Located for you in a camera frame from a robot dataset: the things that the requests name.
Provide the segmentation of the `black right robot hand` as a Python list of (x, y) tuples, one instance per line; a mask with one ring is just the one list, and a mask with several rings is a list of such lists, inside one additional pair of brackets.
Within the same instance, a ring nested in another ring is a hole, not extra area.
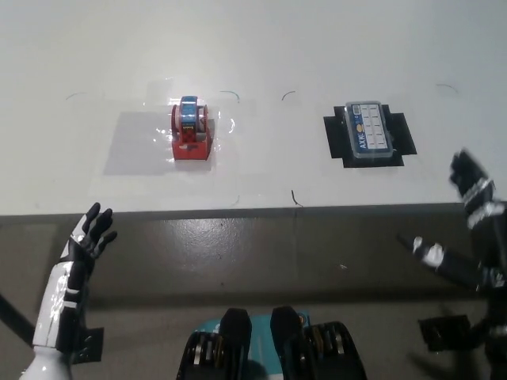
[(506, 286), (506, 204), (496, 197), (493, 179), (465, 149), (454, 154), (450, 181), (463, 204), (473, 256), (421, 236), (399, 234), (398, 242), (422, 265), (473, 291)]

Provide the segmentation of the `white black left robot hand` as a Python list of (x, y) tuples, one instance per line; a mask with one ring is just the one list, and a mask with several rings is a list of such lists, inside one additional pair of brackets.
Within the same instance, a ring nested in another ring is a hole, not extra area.
[(32, 345), (70, 354), (77, 350), (95, 262), (117, 232), (110, 232), (112, 209), (95, 203), (71, 231), (52, 267), (40, 305)]

